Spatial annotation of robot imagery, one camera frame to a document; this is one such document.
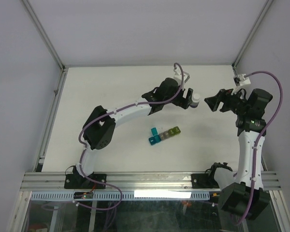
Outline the white pill bottle blue label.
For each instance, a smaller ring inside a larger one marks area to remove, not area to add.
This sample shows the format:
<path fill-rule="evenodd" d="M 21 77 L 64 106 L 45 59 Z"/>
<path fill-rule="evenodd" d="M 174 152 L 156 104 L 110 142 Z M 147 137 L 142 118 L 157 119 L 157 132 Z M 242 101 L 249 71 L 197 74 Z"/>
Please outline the white pill bottle blue label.
<path fill-rule="evenodd" d="M 195 93 L 191 96 L 191 104 L 190 107 L 191 108 L 197 108 L 199 103 L 201 101 L 201 96 L 198 93 Z"/>

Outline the multicolour weekly pill organizer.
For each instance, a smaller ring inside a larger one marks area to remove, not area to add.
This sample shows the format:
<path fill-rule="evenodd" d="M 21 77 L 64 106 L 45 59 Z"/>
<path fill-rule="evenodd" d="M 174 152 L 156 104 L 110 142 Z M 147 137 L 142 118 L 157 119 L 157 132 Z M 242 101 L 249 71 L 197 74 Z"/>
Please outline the multicolour weekly pill organizer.
<path fill-rule="evenodd" d="M 157 128 L 152 128 L 151 133 L 152 136 L 148 138 L 148 141 L 151 145 L 155 145 L 171 137 L 179 135 L 181 133 L 181 130 L 178 126 L 176 126 L 174 128 L 159 133 Z"/>

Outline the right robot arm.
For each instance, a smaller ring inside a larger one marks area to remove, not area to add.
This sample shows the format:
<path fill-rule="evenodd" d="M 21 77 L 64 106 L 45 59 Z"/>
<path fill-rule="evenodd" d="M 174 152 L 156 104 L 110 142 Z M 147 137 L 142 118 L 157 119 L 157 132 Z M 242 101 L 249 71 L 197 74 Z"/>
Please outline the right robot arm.
<path fill-rule="evenodd" d="M 221 112 L 231 111 L 237 115 L 235 125 L 240 146 L 237 173 L 234 174 L 227 163 L 215 162 L 205 171 L 205 182 L 220 188 L 220 210 L 248 220 L 255 220 L 270 202 L 270 194 L 264 191 L 261 178 L 261 151 L 267 125 L 262 117 L 272 98 L 269 92 L 259 88 L 247 97 L 242 88 L 237 93 L 221 89 L 204 100 L 213 112 L 223 104 Z"/>

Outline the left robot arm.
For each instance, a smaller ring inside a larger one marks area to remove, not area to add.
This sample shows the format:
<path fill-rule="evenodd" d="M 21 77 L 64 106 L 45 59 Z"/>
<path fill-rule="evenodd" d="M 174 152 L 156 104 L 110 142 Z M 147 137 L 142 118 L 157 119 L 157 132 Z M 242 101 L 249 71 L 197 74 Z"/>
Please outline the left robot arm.
<path fill-rule="evenodd" d="M 138 100 L 127 106 L 105 109 L 101 105 L 94 108 L 83 125 L 78 140 L 84 145 L 80 161 L 76 164 L 75 183 L 82 188 L 91 184 L 93 171 L 93 155 L 90 151 L 100 150 L 109 145 L 114 130 L 118 126 L 142 116 L 149 116 L 163 109 L 167 104 L 187 109 L 192 104 L 193 89 L 189 88 L 184 97 L 184 80 L 166 78 L 159 87 L 144 93 Z"/>

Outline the right aluminium frame post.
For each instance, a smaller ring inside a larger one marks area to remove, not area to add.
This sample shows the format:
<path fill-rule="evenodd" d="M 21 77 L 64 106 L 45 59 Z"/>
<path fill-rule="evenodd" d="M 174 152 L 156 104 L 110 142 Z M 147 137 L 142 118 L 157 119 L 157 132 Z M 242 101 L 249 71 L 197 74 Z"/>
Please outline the right aluminium frame post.
<path fill-rule="evenodd" d="M 249 45 L 251 44 L 254 36 L 256 35 L 259 27 L 261 26 L 264 18 L 266 17 L 267 13 L 269 12 L 270 8 L 272 7 L 274 0 L 266 0 L 264 5 L 262 6 L 256 20 L 254 21 L 252 28 L 250 29 L 247 37 L 244 40 L 244 43 L 242 44 L 239 52 L 237 53 L 234 61 L 232 62 L 232 70 L 234 74 L 237 74 L 237 67 L 240 64 L 242 58 L 244 57 L 244 54 L 246 50 L 248 49 Z"/>

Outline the aluminium frame post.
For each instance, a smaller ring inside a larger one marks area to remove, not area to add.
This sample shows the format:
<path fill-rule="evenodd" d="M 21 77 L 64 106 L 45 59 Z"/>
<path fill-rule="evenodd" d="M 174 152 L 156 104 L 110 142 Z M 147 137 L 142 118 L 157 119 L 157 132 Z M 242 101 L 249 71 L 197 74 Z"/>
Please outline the aluminium frame post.
<path fill-rule="evenodd" d="M 35 26 L 40 38 L 42 39 L 43 43 L 45 44 L 47 50 L 49 51 L 50 55 L 52 56 L 53 60 L 59 67 L 61 71 L 65 70 L 65 64 L 59 57 L 53 43 L 51 42 L 48 34 L 46 33 L 42 23 L 40 22 L 35 10 L 33 9 L 29 0 L 21 0 L 20 1 L 24 10 L 27 12 L 28 16 L 30 17 L 33 25 Z"/>
<path fill-rule="evenodd" d="M 248 49 L 249 45 L 251 44 L 254 36 L 256 35 L 259 27 L 261 26 L 264 18 L 266 17 L 267 13 L 269 12 L 270 8 L 272 7 L 274 0 L 266 0 L 264 5 L 262 6 L 256 20 L 254 21 L 252 28 L 250 29 L 247 37 L 244 40 L 244 43 L 242 44 L 239 52 L 237 53 L 234 61 L 232 62 L 232 70 L 234 74 L 237 74 L 237 67 L 240 64 L 242 58 L 244 57 L 244 54 L 246 50 Z"/>

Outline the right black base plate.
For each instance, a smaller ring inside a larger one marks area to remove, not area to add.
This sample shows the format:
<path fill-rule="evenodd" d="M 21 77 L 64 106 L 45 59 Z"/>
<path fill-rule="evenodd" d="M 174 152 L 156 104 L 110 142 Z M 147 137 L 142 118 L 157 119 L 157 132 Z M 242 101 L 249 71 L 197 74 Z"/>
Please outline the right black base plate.
<path fill-rule="evenodd" d="M 206 169 L 204 173 L 191 174 L 191 184 L 193 189 L 218 189 L 218 183 L 214 180 L 214 173 L 211 169 Z"/>

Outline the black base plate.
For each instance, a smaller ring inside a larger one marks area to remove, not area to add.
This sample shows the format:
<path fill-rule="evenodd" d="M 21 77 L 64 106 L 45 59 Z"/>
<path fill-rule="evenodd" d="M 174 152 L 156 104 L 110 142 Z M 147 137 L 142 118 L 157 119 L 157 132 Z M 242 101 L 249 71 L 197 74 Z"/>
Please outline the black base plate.
<path fill-rule="evenodd" d="M 214 180 L 214 173 L 211 169 L 206 169 L 204 173 L 191 174 L 191 184 L 193 189 L 218 189 L 218 183 Z"/>
<path fill-rule="evenodd" d="M 65 189 L 92 189 L 93 188 L 94 190 L 96 190 L 96 189 L 106 188 L 106 186 L 102 183 L 106 182 L 107 174 L 92 173 L 89 175 L 89 178 L 95 181 L 101 182 L 101 184 L 99 184 L 99 183 L 92 182 L 85 177 L 82 177 L 78 173 L 75 165 L 69 168 L 73 168 L 73 169 L 72 169 L 71 174 L 68 174 L 67 172 L 65 172 L 65 183 L 64 183 Z"/>

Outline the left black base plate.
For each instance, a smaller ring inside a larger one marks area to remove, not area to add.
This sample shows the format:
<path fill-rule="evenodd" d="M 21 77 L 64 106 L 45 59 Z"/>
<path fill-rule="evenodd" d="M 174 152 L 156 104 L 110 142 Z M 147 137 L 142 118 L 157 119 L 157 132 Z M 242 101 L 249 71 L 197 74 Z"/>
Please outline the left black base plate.
<path fill-rule="evenodd" d="M 99 183 L 92 182 L 85 177 L 82 177 L 78 173 L 75 165 L 69 168 L 73 168 L 73 169 L 72 169 L 71 174 L 68 174 L 67 172 L 65 172 L 65 183 L 64 183 L 65 189 L 92 189 L 93 188 L 94 190 L 96 190 L 96 189 L 106 188 L 106 186 L 102 183 L 106 182 L 107 174 L 92 173 L 89 175 L 89 178 L 95 181 L 101 182 L 101 184 L 99 184 Z"/>

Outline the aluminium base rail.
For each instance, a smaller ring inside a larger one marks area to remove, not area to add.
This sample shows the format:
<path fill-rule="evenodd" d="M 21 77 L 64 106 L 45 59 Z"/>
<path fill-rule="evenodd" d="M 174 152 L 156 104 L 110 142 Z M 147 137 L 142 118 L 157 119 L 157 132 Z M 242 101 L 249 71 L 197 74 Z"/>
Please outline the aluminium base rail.
<path fill-rule="evenodd" d="M 110 172 L 107 184 L 114 185 L 122 191 L 136 189 L 190 190 L 191 172 Z M 22 191 L 65 190 L 64 172 L 25 173 L 21 184 Z M 199 190 L 219 191 L 220 188 L 202 188 Z"/>

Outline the left aluminium frame post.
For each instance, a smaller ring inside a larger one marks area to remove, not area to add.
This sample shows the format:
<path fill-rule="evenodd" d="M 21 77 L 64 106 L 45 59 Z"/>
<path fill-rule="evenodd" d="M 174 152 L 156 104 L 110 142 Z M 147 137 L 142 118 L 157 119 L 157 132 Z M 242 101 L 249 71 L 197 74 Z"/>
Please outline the left aluminium frame post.
<path fill-rule="evenodd" d="M 42 23 L 40 22 L 35 10 L 33 9 L 29 0 L 21 0 L 20 1 L 24 10 L 27 12 L 28 16 L 30 17 L 33 25 L 35 26 L 40 38 L 42 39 L 43 43 L 45 44 L 47 50 L 49 51 L 50 55 L 52 56 L 53 60 L 59 67 L 61 71 L 65 70 L 65 64 L 59 57 L 53 43 L 51 42 L 48 34 L 46 33 Z"/>

